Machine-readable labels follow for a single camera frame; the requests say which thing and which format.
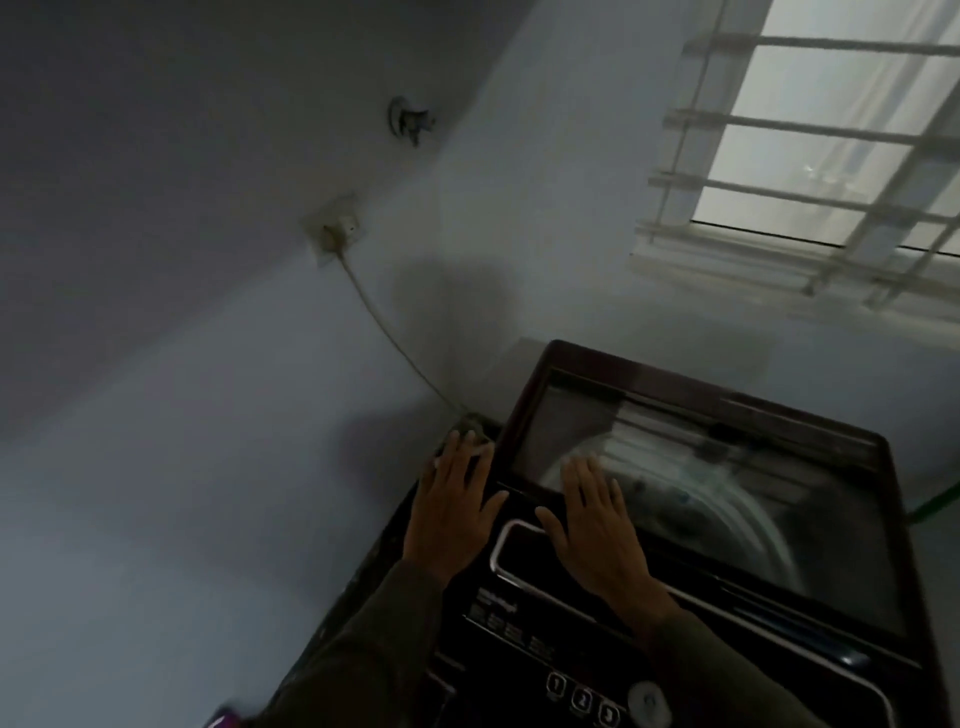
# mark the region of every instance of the dark jacket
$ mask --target dark jacket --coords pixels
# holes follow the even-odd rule
[[[442,597],[430,574],[399,562],[343,631],[248,725],[398,725],[436,641]],[[668,704],[694,725],[826,728],[688,612],[660,626],[648,657]]]

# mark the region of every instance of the finger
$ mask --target finger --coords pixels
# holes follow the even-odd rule
[[[620,490],[620,484],[616,481],[616,478],[610,481],[610,495],[613,510],[617,512],[617,515],[629,520],[630,514],[627,513],[627,503],[623,499],[623,491]]]
[[[600,504],[600,497],[597,495],[597,486],[593,482],[593,474],[587,465],[585,457],[573,458],[573,464],[577,470],[577,477],[580,478],[580,490],[584,492],[584,503],[587,508],[596,507]]]
[[[503,508],[503,504],[507,502],[509,495],[506,491],[494,493],[484,504],[484,507],[480,509],[480,527],[488,538],[490,537],[490,532],[493,530],[493,522],[496,521],[500,509]]]
[[[607,487],[607,477],[604,475],[603,468],[600,467],[600,460],[597,459],[596,455],[591,455],[587,460],[587,466],[590,469],[590,474],[593,475],[593,482],[596,483],[597,496],[600,497],[601,505],[612,508],[610,488]]]
[[[567,515],[580,513],[584,509],[584,499],[580,495],[580,478],[572,460],[567,460],[561,467],[561,479],[564,482]]]
[[[424,466],[423,470],[420,471],[420,488],[419,490],[429,493],[430,489],[433,488],[433,478],[437,473],[437,469],[433,467],[433,459],[431,458]]]
[[[493,443],[487,443],[480,453],[480,459],[476,467],[473,468],[473,476],[470,478],[469,492],[476,497],[477,503],[483,497],[484,486],[487,485],[487,478],[490,476],[490,468],[493,464]]]
[[[437,474],[433,481],[435,486],[443,488],[443,486],[446,485],[446,480],[450,476],[450,467],[453,465],[453,456],[456,455],[459,444],[460,433],[456,430],[453,430],[453,432],[446,436],[444,451],[437,461]]]
[[[420,481],[417,484],[417,492],[414,494],[414,503],[413,507],[416,508],[427,494],[430,492],[430,489],[433,487],[433,463],[429,462],[423,466],[423,471],[420,473]]]
[[[453,456],[453,464],[450,466],[450,477],[447,482],[454,488],[463,489],[464,487],[464,481],[467,479],[467,468],[470,464],[470,458],[473,456],[473,442],[476,439],[476,432],[473,430],[468,432]]]
[[[549,508],[540,506],[534,513],[537,514],[537,520],[540,521],[540,525],[542,525],[543,530],[546,531],[550,543],[553,544],[553,549],[557,552],[557,557],[563,561],[566,558],[566,552],[570,546],[564,533],[564,525],[560,523],[560,519],[554,516],[553,511]]]

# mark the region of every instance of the wall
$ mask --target wall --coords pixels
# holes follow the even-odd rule
[[[460,391],[505,417],[539,347],[563,338],[877,430],[919,498],[956,467],[956,353],[626,270],[687,13],[685,3],[611,0],[595,12],[539,2],[445,145],[444,253],[480,274],[455,287]],[[956,594],[924,560],[933,550],[921,564],[946,643]],[[945,658],[957,692],[955,651]]]
[[[443,382],[443,129],[415,152],[386,104],[452,125],[525,4],[483,44],[435,5],[8,13],[5,725],[261,705],[449,423],[298,223],[360,193],[353,264]]]

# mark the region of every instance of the right hand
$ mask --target right hand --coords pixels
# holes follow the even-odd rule
[[[647,570],[619,484],[608,485],[596,457],[565,463],[563,481],[568,532],[547,508],[536,511],[557,557],[580,586],[606,601],[647,641],[680,607]]]

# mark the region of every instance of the round knob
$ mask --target round knob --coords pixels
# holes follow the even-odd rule
[[[657,683],[634,683],[627,693],[627,707],[637,728],[670,728],[673,714]]]

